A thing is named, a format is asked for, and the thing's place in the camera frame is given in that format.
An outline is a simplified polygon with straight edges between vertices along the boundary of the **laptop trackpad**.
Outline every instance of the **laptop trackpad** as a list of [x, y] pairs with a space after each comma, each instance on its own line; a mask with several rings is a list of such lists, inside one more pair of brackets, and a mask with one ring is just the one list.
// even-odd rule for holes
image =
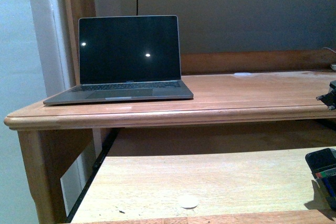
[[151, 97], [152, 94], [153, 89], [102, 90], [96, 91], [86, 99]]

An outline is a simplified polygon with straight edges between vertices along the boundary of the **desk surface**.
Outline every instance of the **desk surface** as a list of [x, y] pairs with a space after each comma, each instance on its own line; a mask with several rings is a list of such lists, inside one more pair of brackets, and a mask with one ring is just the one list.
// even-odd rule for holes
[[[206, 223], [204, 216], [254, 213], [248, 223], [260, 223], [261, 213], [273, 212], [264, 221], [283, 223], [291, 211], [323, 212], [329, 206], [304, 158], [335, 137], [310, 120], [122, 129], [72, 222], [198, 216]], [[197, 197], [196, 208], [178, 205], [186, 194]]]
[[333, 224], [333, 210], [262, 212], [257, 214], [211, 215], [200, 217], [159, 218], [132, 221], [86, 222], [86, 224]]
[[15, 111], [5, 124], [13, 130], [162, 126], [334, 118], [315, 97], [329, 90], [329, 71], [184, 76], [193, 100], [44, 106]]

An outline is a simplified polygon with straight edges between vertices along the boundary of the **laptop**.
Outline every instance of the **laptop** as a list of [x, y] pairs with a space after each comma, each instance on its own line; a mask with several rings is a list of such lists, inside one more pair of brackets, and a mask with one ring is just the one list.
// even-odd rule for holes
[[79, 19], [80, 85], [44, 104], [192, 99], [178, 30], [173, 15]]

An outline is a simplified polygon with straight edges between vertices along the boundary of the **wooden panel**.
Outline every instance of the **wooden panel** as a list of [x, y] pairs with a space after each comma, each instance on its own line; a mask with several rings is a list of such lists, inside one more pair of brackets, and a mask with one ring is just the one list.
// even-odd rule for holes
[[87, 224], [333, 224], [335, 219], [336, 213], [333, 210], [305, 210], [148, 220], [103, 221]]
[[95, 0], [65, 0], [65, 3], [75, 80], [79, 84], [78, 19], [96, 16]]
[[315, 121], [122, 129], [73, 222], [329, 209], [304, 158], [335, 137]]
[[92, 140], [92, 131], [26, 131], [18, 134], [39, 222], [63, 222], [66, 212], [60, 178]]
[[328, 49], [181, 55], [182, 74], [328, 69], [332, 63], [336, 54]]
[[35, 103], [11, 113], [11, 129], [70, 129], [336, 118], [316, 97], [334, 72], [184, 76], [193, 100], [115, 102], [68, 106]]

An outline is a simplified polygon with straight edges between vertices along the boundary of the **small white disc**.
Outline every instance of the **small white disc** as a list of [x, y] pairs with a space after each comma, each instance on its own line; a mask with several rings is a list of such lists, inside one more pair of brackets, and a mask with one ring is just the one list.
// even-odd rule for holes
[[234, 73], [235, 76], [250, 76], [251, 73], [247, 73], [247, 72], [242, 72], [242, 73]]
[[182, 195], [178, 198], [180, 207], [190, 209], [198, 206], [198, 199], [191, 195]]

